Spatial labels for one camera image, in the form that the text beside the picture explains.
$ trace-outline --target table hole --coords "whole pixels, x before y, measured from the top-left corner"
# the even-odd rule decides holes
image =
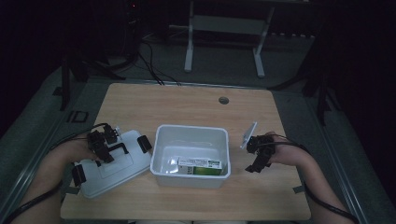
[[[229,100],[227,97],[225,97],[225,96],[221,96],[221,97],[219,98],[219,102],[220,102],[222,105],[227,105],[228,103],[230,103],[230,100]]]

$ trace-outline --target human arm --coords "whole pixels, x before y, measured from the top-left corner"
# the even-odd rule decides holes
[[[20,205],[54,189],[62,180],[65,166],[84,159],[96,160],[97,157],[88,149],[87,140],[83,135],[51,150],[40,162]],[[21,213],[11,223],[60,223],[60,210],[61,194],[58,190],[41,203]]]
[[[289,142],[275,133],[267,134],[273,136],[274,142]],[[302,173],[305,184],[318,199],[342,211],[347,211],[335,195],[318,163],[305,150],[291,145],[276,145],[276,153],[271,157],[269,162],[296,166]],[[319,205],[310,197],[308,197],[308,203],[315,223],[354,223],[351,219],[340,216]]]

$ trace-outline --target container lid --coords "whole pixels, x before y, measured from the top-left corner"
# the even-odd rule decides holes
[[[247,146],[248,140],[250,140],[251,135],[253,135],[253,132],[254,132],[254,129],[256,128],[256,126],[257,126],[257,121],[254,121],[251,124],[250,128],[247,129],[247,131],[245,132],[243,139],[242,139],[241,149],[245,149],[245,147]]]

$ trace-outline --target wooden table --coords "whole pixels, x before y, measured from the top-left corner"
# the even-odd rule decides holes
[[[227,97],[223,105],[220,97]],[[295,167],[272,164],[260,174],[245,168],[255,156],[240,149],[253,121],[253,135],[284,134],[273,95],[264,90],[112,84],[96,123],[138,130],[154,146],[161,124],[220,127],[229,134],[231,175],[220,189],[159,186],[147,171],[95,199],[67,195],[63,218],[173,220],[304,220],[310,210]]]

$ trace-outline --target white plastic box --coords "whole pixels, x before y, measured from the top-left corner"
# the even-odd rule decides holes
[[[178,174],[178,158],[221,161],[220,175]],[[231,174],[228,133],[221,128],[161,125],[156,134],[150,171],[160,186],[220,188]]]

